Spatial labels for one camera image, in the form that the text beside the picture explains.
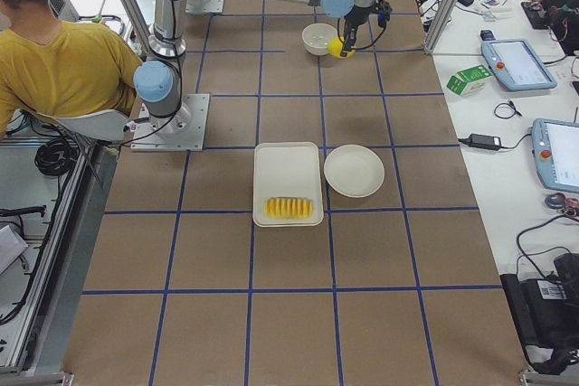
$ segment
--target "green box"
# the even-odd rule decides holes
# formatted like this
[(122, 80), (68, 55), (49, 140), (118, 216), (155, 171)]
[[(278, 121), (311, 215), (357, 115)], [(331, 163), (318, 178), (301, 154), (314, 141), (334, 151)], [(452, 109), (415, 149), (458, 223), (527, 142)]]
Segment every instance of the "green box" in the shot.
[(484, 65), (458, 71), (449, 79), (446, 87), (458, 95), (464, 95), (485, 86), (492, 73)]

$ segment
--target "blue grid line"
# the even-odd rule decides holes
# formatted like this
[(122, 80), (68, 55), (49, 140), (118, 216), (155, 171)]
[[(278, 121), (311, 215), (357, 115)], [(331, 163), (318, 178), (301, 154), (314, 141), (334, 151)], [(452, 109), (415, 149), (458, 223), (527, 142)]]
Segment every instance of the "blue grid line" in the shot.
[(252, 221), (252, 239), (250, 245), (250, 273), (247, 291), (247, 320), (245, 329), (245, 363), (243, 368), (243, 385), (250, 384), (250, 359), (252, 349), (252, 306), (253, 306), (253, 261), (255, 254), (255, 223)]
[[(185, 182), (187, 179), (187, 168), (189, 166), (189, 158), (191, 156), (191, 151), (187, 151), (185, 157), (185, 168), (183, 170), (183, 177), (181, 179), (181, 191), (179, 192), (179, 201), (177, 204), (177, 209), (180, 210), (183, 204), (183, 197), (185, 192)], [(169, 251), (169, 261), (166, 268), (166, 277), (165, 277), (165, 291), (163, 292), (163, 301), (161, 303), (161, 312), (159, 314), (159, 322), (157, 326), (157, 336), (155, 338), (155, 349), (153, 351), (153, 361), (151, 363), (151, 371), (149, 374), (148, 384), (149, 386), (153, 386), (155, 381), (155, 370), (157, 368), (157, 357), (159, 353), (159, 345), (161, 343), (161, 334), (163, 333), (163, 323), (165, 322), (165, 309), (166, 309), (166, 300), (167, 300), (167, 290), (169, 289), (169, 284), (171, 281), (171, 271), (173, 267), (173, 258), (175, 255), (175, 248), (176, 248), (176, 241), (177, 241), (177, 233), (179, 230), (179, 220), (181, 215), (178, 213), (175, 218), (175, 227), (173, 228), (173, 239), (171, 241), (171, 250)]]
[[(257, 117), (255, 121), (255, 146), (260, 143), (260, 123), (261, 123), (261, 83), (263, 81), (263, 47), (265, 30), (265, 0), (261, 0), (261, 39), (260, 39), (260, 75), (257, 88)], [(252, 219), (252, 237), (250, 241), (250, 264), (249, 282), (247, 294), (247, 319), (245, 330), (245, 364), (243, 368), (243, 385), (250, 385), (250, 362), (252, 349), (252, 308), (253, 308), (253, 261), (255, 255), (255, 222)]]
[[(373, 148), (373, 149), (393, 149), (393, 148), (456, 148), (460, 147), (460, 144), (414, 144), (414, 145), (365, 145), (366, 148)], [(227, 151), (227, 150), (253, 150), (255, 146), (206, 146), (204, 150), (218, 150), (218, 151)], [(324, 149), (336, 149), (338, 146), (318, 146), (319, 150)]]
[[(324, 158), (327, 157), (327, 134), (326, 134), (326, 115), (324, 107), (324, 89), (322, 84), (322, 69), (321, 60), (318, 58), (318, 88), (319, 88), (319, 104), (322, 123), (322, 149), (324, 151)], [(342, 344), (340, 340), (340, 322), (339, 322), (339, 308), (337, 304), (337, 280), (336, 280), (336, 257), (334, 251), (334, 231), (332, 228), (332, 214), (331, 204), (329, 200), (329, 186), (326, 183), (326, 208), (327, 208), (327, 233), (329, 243), (329, 262), (332, 274), (332, 305), (334, 307), (334, 328), (336, 337), (336, 363), (337, 363), (337, 380), (340, 386), (344, 386), (344, 367), (342, 364)]]
[[(478, 211), (478, 206), (457, 206), (457, 207), (384, 207), (384, 208), (345, 208), (336, 210), (325, 210), (325, 214), (340, 214), (349, 212), (465, 212)], [(106, 215), (135, 215), (135, 214), (252, 214), (252, 210), (163, 210), (155, 211), (141, 211), (141, 210), (125, 210), (105, 212)]]
[[(377, 53), (374, 53), (375, 58), (375, 66), (376, 66), (376, 73), (378, 74), (378, 83), (380, 84), (380, 90), (384, 92), (384, 85), (382, 82), (382, 74), (380, 73), (380, 64), (378, 62)], [(390, 123), (390, 116), (388, 114), (388, 105), (387, 105), (387, 98), (383, 98), (383, 105), (384, 105), (384, 113), (386, 116), (386, 125), (388, 127), (388, 136), (390, 137), (390, 143), (394, 144), (394, 135), (392, 133), (391, 123)], [(426, 347), (428, 350), (428, 355), (431, 363), (431, 371), (432, 377), (434, 379), (434, 385), (440, 386), (439, 379), (438, 379), (438, 372), (436, 368), (436, 361), (434, 359), (434, 350), (432, 349), (432, 340), (430, 336), (430, 331), (428, 327), (428, 318), (426, 316), (426, 310), (424, 307), (424, 301), (422, 298), (422, 291), (420, 289), (420, 276), (418, 273), (418, 264), (416, 261), (416, 256), (414, 254), (414, 246), (413, 246), (413, 239), (412, 239), (412, 232), (410, 230), (410, 222), (408, 221), (408, 211), (406, 210), (406, 203), (404, 200), (404, 192), (402, 186), (402, 178), (400, 175), (400, 168), (398, 167), (398, 158), (396, 155), (396, 149), (393, 148), (392, 156), (394, 160), (394, 171), (396, 173), (396, 182), (398, 183), (398, 193), (400, 194), (400, 201), (403, 206), (403, 218), (404, 218), (404, 226), (406, 228), (406, 237), (408, 238), (408, 249), (410, 251), (410, 257), (413, 264), (413, 273), (414, 279), (416, 281), (417, 291), (416, 294), (418, 296), (418, 302), (420, 305), (421, 310), (421, 317), (422, 317), (422, 328), (424, 329), (424, 338), (426, 340)]]
[[(415, 48), (415, 49), (382, 49), (376, 50), (379, 53), (410, 53), (410, 52), (424, 52), (422, 48)], [(285, 53), (285, 50), (252, 50), (252, 49), (221, 49), (221, 50), (188, 50), (187, 53)], [(358, 50), (358, 53), (372, 53), (371, 50)]]
[[(414, 92), (414, 93), (403, 93), (403, 92), (376, 92), (376, 94), (367, 93), (356, 93), (356, 94), (326, 94), (324, 99), (340, 99), (340, 98), (352, 98), (352, 97), (443, 97), (444, 92), (442, 91), (432, 91), (432, 92)], [(211, 94), (211, 98), (242, 98), (242, 97), (255, 97), (255, 94)], [(283, 99), (283, 98), (308, 98), (312, 99), (318, 97), (316, 94), (261, 94), (262, 98), (266, 99)]]
[(324, 293), (392, 293), (404, 291), (440, 292), (440, 291), (487, 291), (503, 289), (499, 284), (478, 285), (437, 285), (437, 286), (406, 286), (406, 287), (332, 287), (332, 288), (169, 288), (169, 289), (88, 289), (82, 291), (84, 296), (134, 296), (159, 294), (324, 294)]
[[(204, 50), (207, 48), (207, 39), (209, 37), (209, 29), (211, 27), (211, 21), (212, 20), (213, 20), (213, 16), (210, 16), (209, 17), (209, 23), (207, 24), (207, 30), (205, 31)], [(199, 71), (197, 72), (197, 82), (195, 84), (195, 92), (199, 92), (199, 84), (201, 83), (201, 73), (203, 71), (204, 60), (205, 60), (205, 53), (202, 53), (201, 61), (199, 64)], [(185, 155), (185, 168), (183, 170), (183, 176), (181, 178), (181, 188), (179, 191), (179, 200), (177, 203), (178, 213), (176, 214), (175, 227), (173, 230), (173, 239), (171, 241), (171, 250), (169, 253), (169, 262), (167, 264), (167, 270), (166, 270), (165, 292), (163, 294), (163, 301), (161, 303), (161, 312), (159, 313), (159, 322), (158, 322), (158, 326), (157, 326), (157, 336), (155, 338), (155, 349), (153, 351), (153, 361), (151, 363), (151, 371), (149, 374), (149, 386), (153, 386), (154, 381), (155, 381), (155, 371), (157, 369), (157, 358), (158, 358), (158, 352), (159, 352), (159, 345), (161, 342), (161, 334), (163, 333), (163, 323), (165, 321), (166, 300), (167, 300), (167, 295), (168, 295), (167, 290), (169, 289), (169, 284), (171, 281), (171, 272), (172, 272), (172, 267), (173, 267), (173, 258), (175, 255), (176, 239), (177, 239), (177, 233), (179, 230), (179, 221), (181, 219), (181, 214), (179, 212), (181, 211), (181, 207), (183, 206), (183, 198), (185, 196), (185, 184), (186, 184), (186, 180), (187, 180), (187, 171), (189, 169), (189, 160), (190, 159), (191, 159), (191, 151), (187, 151), (186, 155)]]
[[(295, 14), (285, 14), (285, 13), (267, 13), (265, 17), (314, 17), (316, 13), (295, 13)], [(390, 15), (420, 15), (420, 13), (398, 13), (396, 11), (392, 11)], [(219, 17), (261, 17), (262, 14), (252, 14), (252, 13), (225, 13), (225, 14), (218, 14), (216, 16)]]
[(203, 53), (285, 53), (285, 50), (203, 50)]

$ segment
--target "yellow shirt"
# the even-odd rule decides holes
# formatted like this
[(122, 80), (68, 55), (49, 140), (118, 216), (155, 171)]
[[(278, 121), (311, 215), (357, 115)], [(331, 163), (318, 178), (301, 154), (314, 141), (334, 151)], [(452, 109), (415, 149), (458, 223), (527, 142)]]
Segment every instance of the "yellow shirt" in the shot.
[(102, 24), (62, 22), (48, 45), (0, 33), (0, 139), (14, 111), (77, 117), (106, 108), (128, 115), (139, 57)]

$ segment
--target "yellow object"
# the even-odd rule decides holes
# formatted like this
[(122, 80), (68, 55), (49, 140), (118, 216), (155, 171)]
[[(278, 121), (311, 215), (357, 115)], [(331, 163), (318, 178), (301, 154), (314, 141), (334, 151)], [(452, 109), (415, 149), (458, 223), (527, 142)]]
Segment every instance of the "yellow object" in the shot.
[(342, 52), (343, 45), (344, 44), (340, 41), (339, 38), (334, 38), (332, 41), (330, 41), (327, 44), (327, 52), (338, 59), (346, 59), (346, 58), (349, 58), (350, 56), (354, 56), (354, 53), (356, 53), (355, 50), (348, 52), (346, 57), (340, 56), (340, 53)]
[(106, 108), (128, 115), (135, 101), (133, 73), (140, 64), (130, 47), (102, 24), (62, 22), (47, 45), (2, 31), (0, 140), (19, 108), (57, 118)]
[(263, 210), (272, 219), (307, 219), (314, 211), (314, 203), (304, 198), (270, 198)]

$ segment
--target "touchscreen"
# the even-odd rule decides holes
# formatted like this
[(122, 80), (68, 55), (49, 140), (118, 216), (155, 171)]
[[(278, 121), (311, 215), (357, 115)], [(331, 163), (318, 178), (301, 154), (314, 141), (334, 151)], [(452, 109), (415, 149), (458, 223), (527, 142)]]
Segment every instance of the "touchscreen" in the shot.
[(579, 127), (546, 124), (551, 143), (555, 180), (579, 187)]
[(521, 41), (497, 42), (492, 47), (499, 58), (505, 62), (505, 69), (517, 85), (548, 83), (549, 80), (541, 71), (537, 59), (527, 50)]

